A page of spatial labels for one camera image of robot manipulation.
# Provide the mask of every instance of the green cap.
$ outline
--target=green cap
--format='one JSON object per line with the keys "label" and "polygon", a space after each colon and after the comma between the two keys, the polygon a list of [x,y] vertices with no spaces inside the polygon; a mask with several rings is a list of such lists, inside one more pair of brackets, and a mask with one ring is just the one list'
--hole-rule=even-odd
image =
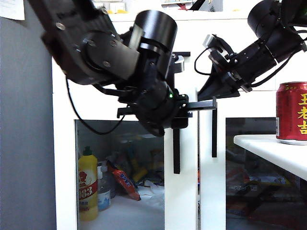
{"label": "green cap", "polygon": [[92,155],[92,151],[90,150],[89,146],[85,147],[85,150],[83,151],[83,156],[91,156]]}

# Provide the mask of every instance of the plastic bottle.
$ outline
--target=plastic bottle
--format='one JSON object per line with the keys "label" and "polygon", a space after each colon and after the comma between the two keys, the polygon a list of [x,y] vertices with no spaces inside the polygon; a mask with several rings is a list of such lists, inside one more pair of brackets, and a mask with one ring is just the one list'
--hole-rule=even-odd
{"label": "plastic bottle", "polygon": [[109,184],[106,161],[98,166],[98,210],[103,211],[111,205],[111,188]]}
{"label": "plastic bottle", "polygon": [[81,221],[90,221],[98,216],[97,205],[97,158],[90,147],[85,147],[79,158],[79,213]]}

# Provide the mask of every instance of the screw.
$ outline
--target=screw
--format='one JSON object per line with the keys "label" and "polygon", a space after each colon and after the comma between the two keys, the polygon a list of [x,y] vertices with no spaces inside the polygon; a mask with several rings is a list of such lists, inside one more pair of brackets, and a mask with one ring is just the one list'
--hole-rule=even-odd
{"label": "screw", "polygon": [[108,62],[108,61],[104,61],[102,64],[104,64],[104,66],[107,67],[107,68],[111,67],[110,62]]}
{"label": "screw", "polygon": [[93,40],[88,40],[87,44],[89,44],[90,46],[93,46],[93,47],[96,46],[96,44],[95,44],[95,42]]}
{"label": "screw", "polygon": [[77,51],[77,52],[81,52],[80,47],[76,44],[73,45],[73,48]]}
{"label": "screw", "polygon": [[102,11],[102,13],[104,13],[104,14],[108,14],[105,7],[101,7],[101,11]]}
{"label": "screw", "polygon": [[110,44],[111,44],[112,47],[116,46],[116,42],[115,41],[111,41]]}
{"label": "screw", "polygon": [[62,23],[56,23],[56,27],[57,27],[59,30],[65,30],[65,28],[66,28]]}

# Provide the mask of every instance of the yellow bottle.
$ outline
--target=yellow bottle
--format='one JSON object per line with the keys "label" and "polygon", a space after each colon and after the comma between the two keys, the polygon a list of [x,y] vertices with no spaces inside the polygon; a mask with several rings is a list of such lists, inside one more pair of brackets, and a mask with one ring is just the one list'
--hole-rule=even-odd
{"label": "yellow bottle", "polygon": [[79,213],[81,221],[90,221],[98,216],[97,158],[90,147],[85,147],[79,158]]}

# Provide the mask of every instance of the black mounting bar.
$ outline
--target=black mounting bar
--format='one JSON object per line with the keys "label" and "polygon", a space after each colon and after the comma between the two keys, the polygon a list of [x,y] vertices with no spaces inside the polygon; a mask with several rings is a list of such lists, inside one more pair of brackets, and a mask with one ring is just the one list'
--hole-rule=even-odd
{"label": "black mounting bar", "polygon": [[[203,101],[203,102],[190,102],[187,103],[184,107],[182,107],[178,113],[178,118],[183,118],[181,112],[188,112],[188,111],[199,111],[199,110],[216,110],[217,109],[217,102],[216,98],[213,97],[212,100]],[[192,117],[191,113],[186,113],[186,118]],[[130,107],[126,108],[118,108],[117,118],[124,115],[134,115],[133,111]]]}

